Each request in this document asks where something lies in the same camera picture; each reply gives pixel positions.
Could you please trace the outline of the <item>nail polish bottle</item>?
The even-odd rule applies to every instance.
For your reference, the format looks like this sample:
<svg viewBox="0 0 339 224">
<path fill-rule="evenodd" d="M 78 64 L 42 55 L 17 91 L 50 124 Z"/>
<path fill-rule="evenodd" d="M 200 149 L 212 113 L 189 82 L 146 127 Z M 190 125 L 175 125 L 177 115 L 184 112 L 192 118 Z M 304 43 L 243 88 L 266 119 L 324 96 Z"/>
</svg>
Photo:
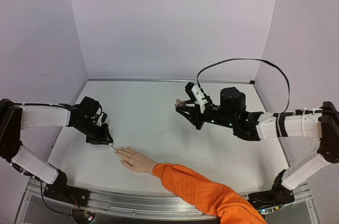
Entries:
<svg viewBox="0 0 339 224">
<path fill-rule="evenodd" d="M 177 98 L 174 105 L 176 108 L 183 108 L 186 107 L 186 102 Z"/>
</svg>

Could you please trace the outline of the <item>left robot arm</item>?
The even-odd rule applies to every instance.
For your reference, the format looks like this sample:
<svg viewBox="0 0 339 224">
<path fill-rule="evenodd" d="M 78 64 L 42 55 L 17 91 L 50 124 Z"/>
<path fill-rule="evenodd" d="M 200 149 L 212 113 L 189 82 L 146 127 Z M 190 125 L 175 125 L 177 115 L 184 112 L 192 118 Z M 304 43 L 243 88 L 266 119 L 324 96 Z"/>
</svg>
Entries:
<svg viewBox="0 0 339 224">
<path fill-rule="evenodd" d="M 67 201 L 71 188 L 61 170 L 39 158 L 22 141 L 22 132 L 41 128 L 73 128 L 85 136 L 87 144 L 113 146 L 108 115 L 99 101 L 84 97 L 78 104 L 15 103 L 1 100 L 1 159 L 25 175 L 51 184 L 50 191 L 60 201 Z"/>
</svg>

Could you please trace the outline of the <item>orange sleeve forearm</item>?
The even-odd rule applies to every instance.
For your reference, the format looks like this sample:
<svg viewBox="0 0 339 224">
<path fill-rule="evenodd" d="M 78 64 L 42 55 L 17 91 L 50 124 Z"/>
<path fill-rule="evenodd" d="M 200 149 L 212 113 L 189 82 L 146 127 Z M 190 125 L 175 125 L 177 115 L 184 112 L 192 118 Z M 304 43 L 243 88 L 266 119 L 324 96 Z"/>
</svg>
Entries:
<svg viewBox="0 0 339 224">
<path fill-rule="evenodd" d="M 178 164 L 157 164 L 153 175 L 162 185 L 205 214 L 217 216 L 220 223 L 266 223 L 261 214 L 229 186 L 212 182 Z"/>
</svg>

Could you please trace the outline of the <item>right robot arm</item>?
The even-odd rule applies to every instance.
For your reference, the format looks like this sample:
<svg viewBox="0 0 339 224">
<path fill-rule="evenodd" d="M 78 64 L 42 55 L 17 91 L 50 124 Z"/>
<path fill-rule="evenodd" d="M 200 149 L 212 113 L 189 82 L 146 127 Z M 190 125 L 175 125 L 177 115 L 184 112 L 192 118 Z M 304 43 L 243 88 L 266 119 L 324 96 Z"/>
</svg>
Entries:
<svg viewBox="0 0 339 224">
<path fill-rule="evenodd" d="M 204 123 L 231 128 L 234 136 L 245 141 L 271 138 L 304 137 L 319 139 L 319 146 L 298 164 L 283 171 L 278 184 L 295 189 L 323 167 L 338 163 L 338 111 L 331 102 L 314 109 L 268 113 L 246 111 L 246 96 L 235 87 L 220 92 L 220 103 L 211 98 L 197 84 L 188 83 L 185 91 L 189 100 L 177 99 L 175 110 L 197 130 Z"/>
</svg>

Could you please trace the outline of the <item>mannequin hand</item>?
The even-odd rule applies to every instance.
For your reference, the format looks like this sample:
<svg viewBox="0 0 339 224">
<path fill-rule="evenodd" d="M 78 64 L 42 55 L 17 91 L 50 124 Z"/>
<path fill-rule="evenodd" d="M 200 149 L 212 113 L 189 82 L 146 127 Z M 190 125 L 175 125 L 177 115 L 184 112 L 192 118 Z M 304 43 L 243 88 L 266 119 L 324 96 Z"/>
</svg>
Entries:
<svg viewBox="0 0 339 224">
<path fill-rule="evenodd" d="M 131 148 L 119 148 L 115 151 L 121 159 L 121 164 L 135 173 L 153 173 L 153 168 L 158 164 L 143 153 Z"/>
</svg>

